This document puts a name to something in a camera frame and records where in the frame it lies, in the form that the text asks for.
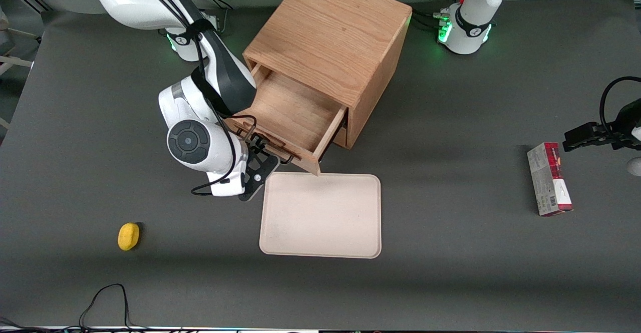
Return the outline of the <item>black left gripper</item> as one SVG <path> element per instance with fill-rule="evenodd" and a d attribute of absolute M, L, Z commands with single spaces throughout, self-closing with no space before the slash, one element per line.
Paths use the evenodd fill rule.
<path fill-rule="evenodd" d="M 616 138 L 615 143 L 603 125 L 588 122 L 565 132 L 563 149 L 565 152 L 570 152 L 581 147 L 612 144 L 614 150 L 630 148 L 639 151 L 639 121 L 640 99 L 637 99 L 625 105 L 612 123 L 612 133 Z"/>

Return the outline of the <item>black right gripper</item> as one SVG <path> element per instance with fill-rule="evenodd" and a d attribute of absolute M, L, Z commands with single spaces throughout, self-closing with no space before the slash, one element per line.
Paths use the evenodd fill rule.
<path fill-rule="evenodd" d="M 266 183 L 266 179 L 280 166 L 290 164 L 295 155 L 286 152 L 268 151 L 270 140 L 261 134 L 252 133 L 249 145 L 242 143 L 242 153 L 238 168 L 243 192 L 239 194 L 240 201 L 249 201 Z"/>

